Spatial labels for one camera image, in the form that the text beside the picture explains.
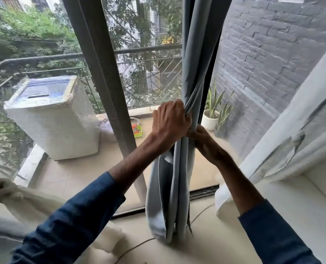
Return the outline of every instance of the metal railing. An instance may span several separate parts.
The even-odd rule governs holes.
[[[181,45],[114,51],[128,109],[157,105],[181,95]],[[14,177],[33,140],[10,118],[3,104],[25,77],[77,75],[96,114],[104,107],[82,53],[6,59],[0,62],[0,175]]]

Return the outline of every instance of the black cord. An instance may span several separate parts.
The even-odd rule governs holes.
[[[209,206],[207,206],[205,209],[203,209],[192,221],[190,224],[192,224],[203,212],[205,212],[207,209],[209,209],[211,206],[213,206],[213,204],[210,204]],[[119,260],[126,255],[126,253],[129,253],[130,251],[134,250],[135,248],[139,247],[140,245],[143,245],[149,241],[152,241],[152,240],[155,240],[155,238],[150,238],[146,241],[143,241],[141,244],[138,244],[136,246],[134,246],[133,248],[130,248],[129,250],[125,251],[124,253],[122,253],[122,255],[118,258],[118,260],[114,263],[114,264],[117,264],[119,262]]]

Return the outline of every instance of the gray brick wall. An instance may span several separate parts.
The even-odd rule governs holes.
[[[235,91],[226,139],[244,159],[326,52],[326,0],[233,0],[213,77]]]

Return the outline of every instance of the sleeve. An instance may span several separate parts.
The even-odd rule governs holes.
[[[321,263],[268,200],[239,220],[264,264]]]
[[[124,201],[112,176],[102,174],[28,234],[11,263],[73,263]]]

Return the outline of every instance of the white washing machine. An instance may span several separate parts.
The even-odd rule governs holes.
[[[95,154],[100,129],[84,86],[77,76],[24,79],[4,110],[53,160]]]

